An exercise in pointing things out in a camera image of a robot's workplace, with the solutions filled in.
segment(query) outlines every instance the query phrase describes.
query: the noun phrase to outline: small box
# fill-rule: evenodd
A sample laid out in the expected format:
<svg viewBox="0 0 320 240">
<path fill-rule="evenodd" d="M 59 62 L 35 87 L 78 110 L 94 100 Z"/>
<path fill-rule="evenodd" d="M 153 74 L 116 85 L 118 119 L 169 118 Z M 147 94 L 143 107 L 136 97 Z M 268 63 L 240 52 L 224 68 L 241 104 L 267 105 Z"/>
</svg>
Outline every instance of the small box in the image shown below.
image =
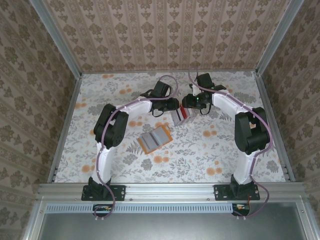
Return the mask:
<svg viewBox="0 0 320 240">
<path fill-rule="evenodd" d="M 142 134 L 137 140 L 144 153 L 149 154 L 171 142 L 172 137 L 168 126 L 160 125 L 156 129 Z"/>
<path fill-rule="evenodd" d="M 184 108 L 182 105 L 180 105 L 179 109 L 171 111 L 171 117 L 175 127 L 192 122 L 196 116 L 192 108 Z"/>
</svg>

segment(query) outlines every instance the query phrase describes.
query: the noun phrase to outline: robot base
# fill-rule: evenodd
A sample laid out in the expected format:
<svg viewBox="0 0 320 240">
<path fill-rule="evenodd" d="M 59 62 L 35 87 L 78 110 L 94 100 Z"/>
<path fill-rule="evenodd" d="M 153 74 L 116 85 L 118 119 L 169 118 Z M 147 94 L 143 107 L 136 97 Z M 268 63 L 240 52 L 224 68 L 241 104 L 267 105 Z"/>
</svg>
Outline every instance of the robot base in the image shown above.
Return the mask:
<svg viewBox="0 0 320 240">
<path fill-rule="evenodd" d="M 124 201 L 126 196 L 125 185 L 107 185 L 111 188 L 116 201 Z M 81 195 L 82 201 L 112 201 L 112 196 L 105 186 L 96 183 L 92 177 L 89 178 L 88 185 L 85 185 Z"/>
<path fill-rule="evenodd" d="M 231 183 L 214 185 L 213 188 L 216 201 L 260 200 L 258 186 L 253 181 L 241 185 L 237 183 L 234 175 L 231 176 Z"/>
</svg>

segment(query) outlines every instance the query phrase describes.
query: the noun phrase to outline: vented strip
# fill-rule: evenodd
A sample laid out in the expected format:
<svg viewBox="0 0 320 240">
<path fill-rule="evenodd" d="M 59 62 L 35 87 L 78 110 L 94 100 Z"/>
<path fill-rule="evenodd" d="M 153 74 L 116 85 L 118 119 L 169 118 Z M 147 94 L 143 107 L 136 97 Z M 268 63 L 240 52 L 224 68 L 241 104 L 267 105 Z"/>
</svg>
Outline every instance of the vented strip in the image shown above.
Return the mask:
<svg viewBox="0 0 320 240">
<path fill-rule="evenodd" d="M 92 203 L 50 203 L 46 207 L 46 214 L 66 214 L 66 213 L 93 213 Z M 207 203 L 207 204 L 133 204 L 117 203 L 114 213 L 118 214 L 194 214 L 194 213 L 232 213 L 232 203 Z"/>
</svg>

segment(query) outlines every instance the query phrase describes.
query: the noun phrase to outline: aluminum frame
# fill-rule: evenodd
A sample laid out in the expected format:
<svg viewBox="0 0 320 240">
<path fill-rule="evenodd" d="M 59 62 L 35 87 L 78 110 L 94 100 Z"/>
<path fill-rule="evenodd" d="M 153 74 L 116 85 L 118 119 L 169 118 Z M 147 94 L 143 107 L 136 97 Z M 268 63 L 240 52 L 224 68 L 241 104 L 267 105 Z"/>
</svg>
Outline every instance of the aluminum frame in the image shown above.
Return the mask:
<svg viewBox="0 0 320 240">
<path fill-rule="evenodd" d="M 78 66 L 74 55 L 70 51 L 65 38 L 59 32 L 55 21 L 50 15 L 50 12 L 45 6 L 44 1 L 42 0 L 30 0 L 32 6 L 34 7 L 36 13 L 39 15 L 41 21 L 43 22 L 46 30 L 49 32 L 52 40 L 54 41 L 55 45 L 59 49 L 61 55 L 63 56 L 66 64 L 70 68 L 71 72 L 73 73 L 76 80 L 79 80 L 81 77 L 80 67 Z"/>
<path fill-rule="evenodd" d="M 274 112 L 272 110 L 271 103 L 270 103 L 270 100 L 269 100 L 269 97 L 267 94 L 267 90 L 266 90 L 263 78 L 262 78 L 261 74 L 259 74 L 259 73 L 256 74 L 254 77 L 255 77 L 255 82 L 256 82 L 256 85 L 257 85 L 259 93 L 260 93 L 261 101 L 262 101 L 262 104 L 263 104 L 263 107 L 264 107 L 264 110 L 266 113 L 266 118 L 267 118 L 268 124 L 270 126 L 270 130 L 271 130 L 271 133 L 273 136 L 274 144 L 276 146 L 276 150 L 277 150 L 279 159 L 280 159 L 281 163 L 285 165 L 285 168 L 287 170 L 287 174 L 289 176 L 289 180 L 291 182 L 295 182 L 296 181 L 295 175 L 294 175 L 294 172 L 291 168 L 284 142 L 282 141 L 282 138 L 281 138 L 281 134 L 280 134 L 280 131 L 278 128 L 276 117 L 275 117 Z"/>
<path fill-rule="evenodd" d="M 45 214 L 92 214 L 94 203 L 47 203 Z M 117 203 L 115 214 L 231 214 L 232 203 Z"/>
<path fill-rule="evenodd" d="M 75 106 L 77 103 L 77 98 L 80 92 L 80 87 L 81 87 L 81 83 L 82 83 L 82 79 L 77 79 L 75 82 L 75 86 L 73 89 L 73 93 L 72 93 L 72 97 L 70 100 L 70 104 L 69 104 L 69 108 L 68 111 L 66 112 L 65 115 L 65 119 L 64 119 L 64 123 L 63 123 L 63 127 L 62 127 L 62 131 L 61 131 L 61 135 L 59 138 L 59 142 L 58 145 L 56 147 L 55 150 L 55 154 L 53 157 L 53 161 L 52 161 L 52 165 L 51 165 L 51 169 L 50 169 L 50 173 L 47 179 L 47 183 L 52 183 L 54 181 L 54 176 L 56 174 L 56 171 L 58 170 L 57 167 L 59 166 L 60 160 L 61 160 L 61 156 L 64 150 L 64 146 L 66 143 L 66 139 L 67 139 L 67 135 L 68 135 L 68 131 L 69 131 L 69 127 L 70 127 L 70 123 L 71 123 L 71 119 L 72 119 L 72 115 L 74 114 L 74 110 L 75 110 Z"/>
<path fill-rule="evenodd" d="M 289 2 L 288 7 L 286 8 L 278 26 L 273 33 L 273 36 L 268 43 L 268 46 L 266 47 L 258 65 L 256 66 L 256 70 L 259 74 L 263 74 L 266 70 L 271 58 L 275 54 L 303 2 L 304 0 L 292 0 Z"/>
<path fill-rule="evenodd" d="M 148 73 L 185 73 L 188 69 L 166 69 L 166 70 L 128 70 L 128 71 L 84 71 L 82 74 L 148 74 Z M 196 69 L 189 69 L 191 73 L 195 73 Z M 199 72 L 252 72 L 254 68 L 230 68 L 230 69 L 198 69 Z"/>
<path fill-rule="evenodd" d="M 126 185 L 125 200 L 121 204 L 215 204 L 245 203 L 246 201 L 215 201 L 214 185 L 224 183 L 122 183 Z M 270 203 L 296 203 L 305 235 L 308 240 L 319 239 L 319 228 L 307 200 L 302 182 L 262 183 L 270 193 Z M 41 184 L 26 228 L 24 240 L 37 240 L 46 214 L 46 207 L 53 203 L 99 203 L 110 201 L 81 201 L 83 183 Z M 259 188 L 263 203 L 267 193 Z"/>
</svg>

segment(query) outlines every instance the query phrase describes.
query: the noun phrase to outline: table surface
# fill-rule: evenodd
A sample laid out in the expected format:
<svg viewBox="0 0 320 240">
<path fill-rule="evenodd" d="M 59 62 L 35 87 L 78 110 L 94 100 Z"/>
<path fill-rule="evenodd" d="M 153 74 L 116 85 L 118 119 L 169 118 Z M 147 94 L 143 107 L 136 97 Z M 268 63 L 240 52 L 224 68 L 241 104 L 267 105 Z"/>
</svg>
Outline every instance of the table surface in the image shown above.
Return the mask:
<svg viewBox="0 0 320 240">
<path fill-rule="evenodd" d="M 93 128 L 105 104 L 123 105 L 153 89 L 160 76 L 178 79 L 179 101 L 192 93 L 187 72 L 84 74 L 68 135 L 56 174 L 56 183 L 86 183 L 95 169 Z M 261 107 L 253 72 L 209 72 L 212 81 L 251 107 Z M 164 82 L 174 86 L 172 79 Z M 173 141 L 145 154 L 137 138 L 159 125 L 168 125 Z M 130 121 L 112 164 L 113 183 L 216 183 L 229 182 L 237 166 L 234 122 L 217 107 L 198 115 L 192 123 L 174 127 L 169 112 L 150 113 Z M 253 176 L 259 182 L 284 182 L 277 150 L 257 160 Z"/>
</svg>

